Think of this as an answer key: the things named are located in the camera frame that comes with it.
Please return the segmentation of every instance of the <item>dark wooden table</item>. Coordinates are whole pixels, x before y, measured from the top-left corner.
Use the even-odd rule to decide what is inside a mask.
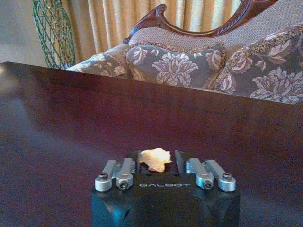
[[[0,225],[90,226],[108,159],[162,147],[215,159],[241,226],[303,226],[303,106],[0,64]]]

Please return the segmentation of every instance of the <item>screw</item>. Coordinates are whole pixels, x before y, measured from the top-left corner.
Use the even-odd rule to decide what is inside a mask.
[[[108,174],[105,172],[102,172],[99,176],[102,180],[107,180],[108,179]]]
[[[127,181],[122,181],[120,184],[119,184],[119,189],[124,191],[125,189],[127,189],[128,187],[128,183]]]
[[[230,173],[224,173],[224,174],[222,174],[222,178],[224,180],[231,180],[232,179],[232,175]]]
[[[211,188],[212,188],[212,183],[211,182],[209,182],[209,181],[205,181],[205,183],[204,183],[204,188],[206,189],[206,190],[210,190]]]

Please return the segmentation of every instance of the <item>beige upholstery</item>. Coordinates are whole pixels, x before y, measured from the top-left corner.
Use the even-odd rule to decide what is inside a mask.
[[[242,46],[266,37],[286,26],[298,24],[302,21],[303,0],[279,0],[248,23],[220,37],[186,37],[162,28],[151,27],[137,31],[131,38],[129,44],[151,41],[192,49],[222,41],[226,45],[226,55],[229,58],[233,52],[240,49]]]

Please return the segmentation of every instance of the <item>floral pillow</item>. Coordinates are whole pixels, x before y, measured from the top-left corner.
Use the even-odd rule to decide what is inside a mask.
[[[215,84],[217,90],[237,96],[303,102],[303,23],[235,52]]]
[[[66,70],[107,77],[131,78],[130,73],[125,67],[121,66],[115,59],[104,53],[95,54],[91,58]]]
[[[135,80],[181,87],[214,89],[225,63],[225,47],[183,50],[155,43],[140,43],[126,54]]]

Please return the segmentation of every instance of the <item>upholstered sofa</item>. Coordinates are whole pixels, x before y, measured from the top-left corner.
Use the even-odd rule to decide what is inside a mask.
[[[242,0],[222,27],[181,30],[161,4],[124,44],[67,70],[303,103],[303,0]]]

